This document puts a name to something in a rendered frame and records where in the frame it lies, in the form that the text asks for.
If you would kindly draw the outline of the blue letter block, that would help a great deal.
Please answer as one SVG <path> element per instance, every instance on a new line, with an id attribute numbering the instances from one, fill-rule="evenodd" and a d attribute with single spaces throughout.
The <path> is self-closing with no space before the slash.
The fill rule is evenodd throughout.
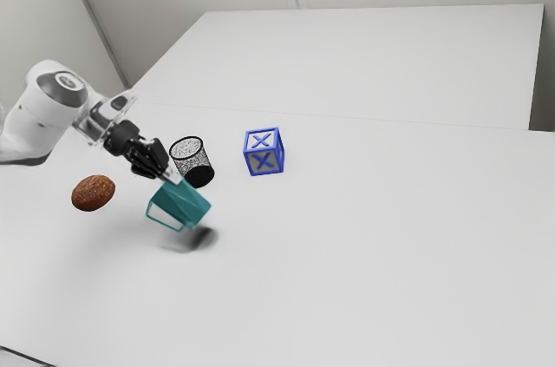
<path id="1" fill-rule="evenodd" d="M 279 128 L 246 131 L 243 155 L 251 176 L 282 173 L 285 151 Z"/>

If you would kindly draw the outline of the teal faceted mug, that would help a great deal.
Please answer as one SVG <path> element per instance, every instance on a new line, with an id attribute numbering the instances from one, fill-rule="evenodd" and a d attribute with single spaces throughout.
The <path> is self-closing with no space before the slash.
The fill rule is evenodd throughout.
<path id="1" fill-rule="evenodd" d="M 147 205 L 146 216 L 180 232 L 192 230 L 205 217 L 212 205 L 185 180 L 178 185 L 167 181 L 156 191 Z"/>

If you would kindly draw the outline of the black mesh pen holder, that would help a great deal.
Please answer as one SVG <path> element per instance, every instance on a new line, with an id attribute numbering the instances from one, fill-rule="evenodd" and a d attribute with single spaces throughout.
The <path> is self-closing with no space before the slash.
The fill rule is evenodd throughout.
<path id="1" fill-rule="evenodd" d="M 198 136 L 190 135 L 175 141 L 169 148 L 169 155 L 179 173 L 192 187 L 205 187 L 213 180 L 215 171 L 204 142 Z"/>

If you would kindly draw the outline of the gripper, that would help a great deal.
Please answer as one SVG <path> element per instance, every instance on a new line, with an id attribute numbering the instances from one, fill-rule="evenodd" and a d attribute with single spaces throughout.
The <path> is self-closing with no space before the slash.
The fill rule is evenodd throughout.
<path id="1" fill-rule="evenodd" d="M 113 156 L 122 156 L 131 164 L 131 171 L 148 179 L 161 179 L 178 186 L 180 173 L 169 167 L 169 156 L 158 138 L 146 139 L 129 120 L 114 124 L 103 147 Z"/>

